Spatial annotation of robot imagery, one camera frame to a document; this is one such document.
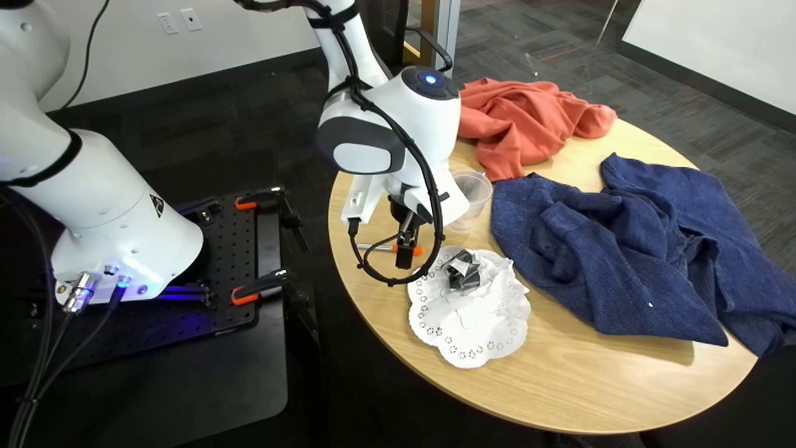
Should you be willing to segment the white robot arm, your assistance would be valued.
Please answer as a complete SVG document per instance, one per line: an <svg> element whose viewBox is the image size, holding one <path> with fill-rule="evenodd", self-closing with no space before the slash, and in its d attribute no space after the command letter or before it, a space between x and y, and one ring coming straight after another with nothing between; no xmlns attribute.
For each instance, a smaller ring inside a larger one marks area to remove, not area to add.
<svg viewBox="0 0 796 448"><path fill-rule="evenodd" d="M349 175L342 218L395 202L426 223L468 212L452 175L455 81L388 70L368 0L3 0L0 183L54 223L45 295L59 307L151 302L196 267L209 234L192 196L275 170L283 111L235 119L248 66L314 53L324 100L301 134Z"/></svg>

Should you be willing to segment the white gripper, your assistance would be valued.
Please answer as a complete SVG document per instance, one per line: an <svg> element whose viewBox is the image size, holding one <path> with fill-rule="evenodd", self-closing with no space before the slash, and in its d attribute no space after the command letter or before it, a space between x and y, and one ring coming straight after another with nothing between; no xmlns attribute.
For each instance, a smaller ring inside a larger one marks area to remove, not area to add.
<svg viewBox="0 0 796 448"><path fill-rule="evenodd" d="M409 268L409 248L414 246L412 238L418 238L421 218L426 223L433 223L434 218L452 223L469 210L468 196L451 171L433 171L433 183L434 191L427 191L426 180L407 183L398 175L345 175L341 218L368 223L376 206L385 200L407 210L398 232L398 243L406 248L395 253L395 267Z"/></svg>

